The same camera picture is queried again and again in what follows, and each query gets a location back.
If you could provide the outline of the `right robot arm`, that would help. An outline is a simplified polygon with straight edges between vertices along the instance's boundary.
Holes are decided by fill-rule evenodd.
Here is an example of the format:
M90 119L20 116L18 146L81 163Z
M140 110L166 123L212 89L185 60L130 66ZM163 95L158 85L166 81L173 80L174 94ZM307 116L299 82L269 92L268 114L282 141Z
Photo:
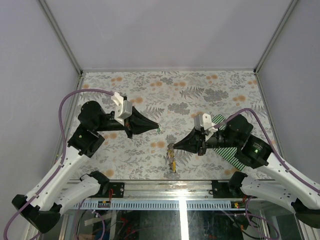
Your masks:
M199 156L208 149L235 149L232 157L253 170L262 172L278 182L263 183L244 172L235 172L227 183L213 187L221 198L253 196L281 206L304 224L320 227L320 185L284 160L270 144L252 135L253 125L241 114L215 123L209 114L194 118L192 131L173 148Z

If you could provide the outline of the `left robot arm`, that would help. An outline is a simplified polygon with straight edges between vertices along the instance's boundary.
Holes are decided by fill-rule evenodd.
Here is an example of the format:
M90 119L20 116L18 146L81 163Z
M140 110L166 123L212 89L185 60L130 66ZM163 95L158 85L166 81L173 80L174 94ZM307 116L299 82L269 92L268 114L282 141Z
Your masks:
M116 104L116 109L110 113L105 113L98 102L88 101L82 105L78 120L80 124L67 141L61 159L37 186L12 200L20 214L42 234L49 232L61 216L80 201L89 197L110 196L110 180L98 170L87 174L75 186L63 190L70 177L105 141L100 132L125 131L127 137L132 138L159 127L127 100Z

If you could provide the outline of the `green striped cloth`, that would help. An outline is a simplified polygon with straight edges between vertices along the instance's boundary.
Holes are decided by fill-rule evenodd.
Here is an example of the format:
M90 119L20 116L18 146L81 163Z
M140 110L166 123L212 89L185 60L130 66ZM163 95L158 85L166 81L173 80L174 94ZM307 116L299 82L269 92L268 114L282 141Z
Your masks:
M212 118L212 122L218 124L223 122L225 119L226 118L222 114L217 114ZM214 151L239 171L242 171L245 168L245 165L235 158L235 154L237 152L236 147L215 148Z

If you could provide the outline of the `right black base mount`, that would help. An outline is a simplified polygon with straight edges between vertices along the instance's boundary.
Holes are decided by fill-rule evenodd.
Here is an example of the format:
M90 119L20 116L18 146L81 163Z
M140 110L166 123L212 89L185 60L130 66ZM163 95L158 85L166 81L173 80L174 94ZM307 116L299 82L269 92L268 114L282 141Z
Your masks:
M243 198L245 194L241 191L243 180L211 181L211 191L215 199Z

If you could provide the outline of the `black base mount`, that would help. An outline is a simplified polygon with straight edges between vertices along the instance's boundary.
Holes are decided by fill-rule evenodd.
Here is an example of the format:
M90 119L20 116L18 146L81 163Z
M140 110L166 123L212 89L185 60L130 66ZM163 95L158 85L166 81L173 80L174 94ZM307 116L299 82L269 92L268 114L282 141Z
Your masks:
M211 191L215 199L243 198L245 194L241 191L243 180L211 181Z
M101 187L93 197L95 198L123 198L125 193L124 182L109 182L105 186Z

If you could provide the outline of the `aluminium front rail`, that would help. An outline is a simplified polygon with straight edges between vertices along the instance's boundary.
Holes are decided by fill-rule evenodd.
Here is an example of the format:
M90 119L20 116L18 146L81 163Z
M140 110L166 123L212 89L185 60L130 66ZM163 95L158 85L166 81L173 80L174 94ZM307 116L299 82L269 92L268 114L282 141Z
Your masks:
M280 184L271 184L265 181L254 179L250 176L246 176L241 179L231 179L231 181L241 181L242 186L240 190L247 196L254 196L259 199L276 202L276 201L289 201L295 202L298 199L298 195L288 187ZM121 182L125 184L124 187L124 198L130 196L149 195L155 198L169 198L178 195L194 195L200 194L202 196L208 195L209 192L212 194L212 180L211 181L110 181ZM70 184L62 188L59 199L66 198L67 196L79 195L79 199L95 198L93 195L96 193L93 184L87 184L84 181L78 182L77 184Z

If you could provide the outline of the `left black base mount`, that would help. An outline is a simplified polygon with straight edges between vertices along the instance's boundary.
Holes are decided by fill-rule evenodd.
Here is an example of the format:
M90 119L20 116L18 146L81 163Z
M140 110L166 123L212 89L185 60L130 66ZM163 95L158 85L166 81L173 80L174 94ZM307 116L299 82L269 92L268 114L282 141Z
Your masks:
M95 198L123 198L125 193L124 182L109 182L105 186L101 187L93 197Z

